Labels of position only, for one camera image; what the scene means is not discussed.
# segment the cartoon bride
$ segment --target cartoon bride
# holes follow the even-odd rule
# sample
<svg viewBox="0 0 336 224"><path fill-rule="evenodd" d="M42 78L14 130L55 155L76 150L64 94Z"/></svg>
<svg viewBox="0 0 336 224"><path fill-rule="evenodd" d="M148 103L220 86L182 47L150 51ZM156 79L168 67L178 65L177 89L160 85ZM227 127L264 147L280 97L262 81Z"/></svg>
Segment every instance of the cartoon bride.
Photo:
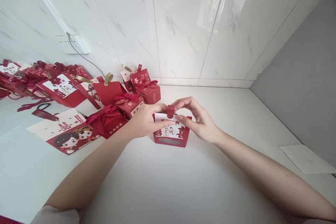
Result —
<svg viewBox="0 0 336 224"><path fill-rule="evenodd" d="M168 132L170 138L178 138L177 136L178 132L175 129L173 129L173 127L170 127Z"/></svg>

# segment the gray wall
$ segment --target gray wall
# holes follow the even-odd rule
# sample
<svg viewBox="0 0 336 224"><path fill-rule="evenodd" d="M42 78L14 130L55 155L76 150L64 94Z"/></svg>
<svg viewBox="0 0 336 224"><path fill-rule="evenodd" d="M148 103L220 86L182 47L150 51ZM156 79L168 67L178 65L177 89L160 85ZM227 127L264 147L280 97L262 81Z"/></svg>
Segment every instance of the gray wall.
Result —
<svg viewBox="0 0 336 224"><path fill-rule="evenodd" d="M336 0L321 0L251 90L336 167Z"/></svg>

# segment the forearm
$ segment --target forearm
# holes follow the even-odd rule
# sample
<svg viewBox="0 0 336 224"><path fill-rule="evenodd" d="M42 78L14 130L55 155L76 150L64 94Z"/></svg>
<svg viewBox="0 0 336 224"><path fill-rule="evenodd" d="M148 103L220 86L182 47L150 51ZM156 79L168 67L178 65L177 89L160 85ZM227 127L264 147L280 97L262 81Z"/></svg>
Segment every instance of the forearm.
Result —
<svg viewBox="0 0 336 224"><path fill-rule="evenodd" d="M77 210L86 207L131 141L125 130L121 128L85 158L56 188L46 205Z"/></svg>
<svg viewBox="0 0 336 224"><path fill-rule="evenodd" d="M336 220L336 208L278 162L224 132L215 145L284 211L302 217Z"/></svg>

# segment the cartoon bride and groom illustration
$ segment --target cartoon bride and groom illustration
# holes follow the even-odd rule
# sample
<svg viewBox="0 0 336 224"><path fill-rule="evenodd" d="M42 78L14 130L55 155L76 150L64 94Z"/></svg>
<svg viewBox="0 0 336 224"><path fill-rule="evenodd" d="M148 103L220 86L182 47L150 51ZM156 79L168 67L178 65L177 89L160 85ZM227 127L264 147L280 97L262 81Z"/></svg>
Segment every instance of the cartoon bride and groom illustration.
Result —
<svg viewBox="0 0 336 224"><path fill-rule="evenodd" d="M167 127L161 129L162 136L170 137L170 138L179 138L177 134L179 133L178 129L174 129L173 127Z"/></svg>

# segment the white countertop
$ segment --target white countertop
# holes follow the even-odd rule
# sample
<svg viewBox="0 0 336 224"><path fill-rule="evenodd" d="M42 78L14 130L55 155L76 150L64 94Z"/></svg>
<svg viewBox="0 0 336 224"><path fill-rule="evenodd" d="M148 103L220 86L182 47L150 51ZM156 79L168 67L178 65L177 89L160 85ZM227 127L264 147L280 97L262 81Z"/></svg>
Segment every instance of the white countertop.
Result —
<svg viewBox="0 0 336 224"><path fill-rule="evenodd" d="M278 148L300 144L249 90L161 86L161 102L193 96L228 134L286 166L332 204L336 179L304 175ZM29 223L59 183L103 141L67 156L26 130L41 118L16 112L27 98L0 101L0 215ZM46 111L67 108L53 103ZM181 114L191 115L187 110ZM84 216L83 223L286 223L274 204L215 146L190 132L186 148L133 140Z"/></svg>

